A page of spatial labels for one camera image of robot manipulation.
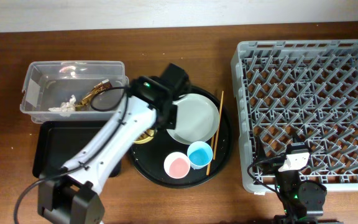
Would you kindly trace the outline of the yellow bowl with food scraps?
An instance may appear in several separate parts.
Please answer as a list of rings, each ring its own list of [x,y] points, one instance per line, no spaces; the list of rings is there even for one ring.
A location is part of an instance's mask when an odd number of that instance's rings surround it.
[[[134,144],[145,144],[153,140],[157,131],[155,129],[148,129],[143,132],[135,141]]]

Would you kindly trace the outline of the brown gold coffee wrapper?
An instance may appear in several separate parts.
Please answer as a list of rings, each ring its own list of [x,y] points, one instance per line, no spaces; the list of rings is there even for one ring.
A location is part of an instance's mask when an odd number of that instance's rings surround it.
[[[84,110],[97,93],[100,93],[103,90],[107,90],[108,88],[112,88],[112,84],[109,79],[105,79],[101,83],[95,85],[93,89],[87,93],[79,103],[75,104],[75,109],[77,111]]]

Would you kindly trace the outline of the white tissue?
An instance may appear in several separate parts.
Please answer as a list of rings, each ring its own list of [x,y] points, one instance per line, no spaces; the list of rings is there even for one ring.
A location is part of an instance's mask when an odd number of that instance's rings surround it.
[[[60,116],[69,117],[72,113],[76,111],[75,108],[76,97],[71,95],[71,98],[67,102],[62,102],[59,107],[52,107],[48,110],[51,112],[57,112]]]

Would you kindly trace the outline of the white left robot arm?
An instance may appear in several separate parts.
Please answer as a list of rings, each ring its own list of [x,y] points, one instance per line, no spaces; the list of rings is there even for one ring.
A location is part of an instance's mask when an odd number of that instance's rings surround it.
[[[57,174],[40,179],[38,214],[52,223],[101,223],[100,199],[113,169],[146,130],[172,127],[188,77],[139,77],[123,87],[119,111]]]

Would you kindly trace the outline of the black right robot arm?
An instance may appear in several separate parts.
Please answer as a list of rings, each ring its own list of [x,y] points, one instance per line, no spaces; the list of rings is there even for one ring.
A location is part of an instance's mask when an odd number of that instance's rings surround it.
[[[285,152],[267,157],[262,140],[256,137],[256,165],[263,174],[275,176],[274,191],[284,208],[284,215],[276,215],[274,223],[318,223],[323,215],[327,189],[313,180],[301,180],[300,170],[308,165],[312,150],[298,135],[287,144]]]

